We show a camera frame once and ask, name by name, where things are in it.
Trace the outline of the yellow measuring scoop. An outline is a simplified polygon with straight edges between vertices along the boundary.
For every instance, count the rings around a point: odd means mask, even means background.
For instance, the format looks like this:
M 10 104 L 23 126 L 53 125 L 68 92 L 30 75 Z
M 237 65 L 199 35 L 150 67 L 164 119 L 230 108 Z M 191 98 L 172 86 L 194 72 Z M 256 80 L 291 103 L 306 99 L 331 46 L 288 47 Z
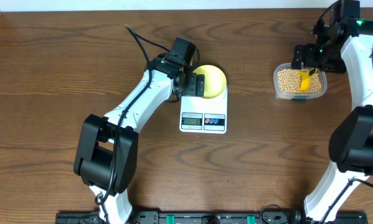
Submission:
M 300 91 L 306 91 L 309 88 L 310 76 L 314 75 L 317 72 L 316 68 L 304 71 L 300 70 L 298 75 L 301 77 Z

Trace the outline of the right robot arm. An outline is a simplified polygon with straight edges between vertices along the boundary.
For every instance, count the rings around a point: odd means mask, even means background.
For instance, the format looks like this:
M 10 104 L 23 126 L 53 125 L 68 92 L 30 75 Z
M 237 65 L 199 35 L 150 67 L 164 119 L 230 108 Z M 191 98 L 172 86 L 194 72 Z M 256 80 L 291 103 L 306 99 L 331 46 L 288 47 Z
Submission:
M 329 163 L 319 184 L 288 223 L 366 223 L 364 215 L 338 214 L 352 191 L 373 176 L 373 20 L 360 16 L 359 1 L 336 1 L 312 28 L 315 44 L 297 45 L 293 69 L 347 73 L 352 110 L 329 140 Z

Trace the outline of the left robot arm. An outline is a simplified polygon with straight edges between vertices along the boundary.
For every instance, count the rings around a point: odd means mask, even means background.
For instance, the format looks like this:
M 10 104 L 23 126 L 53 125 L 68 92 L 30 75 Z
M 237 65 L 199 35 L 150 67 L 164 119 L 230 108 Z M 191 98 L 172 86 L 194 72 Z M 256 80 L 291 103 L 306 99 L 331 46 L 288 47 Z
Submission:
M 73 165 L 95 195 L 102 223 L 126 223 L 132 213 L 127 188 L 135 174 L 138 136 L 151 115 L 171 96 L 203 95 L 203 75 L 193 71 L 199 49 L 176 38 L 170 51 L 148 60 L 141 81 L 116 108 L 82 124 Z

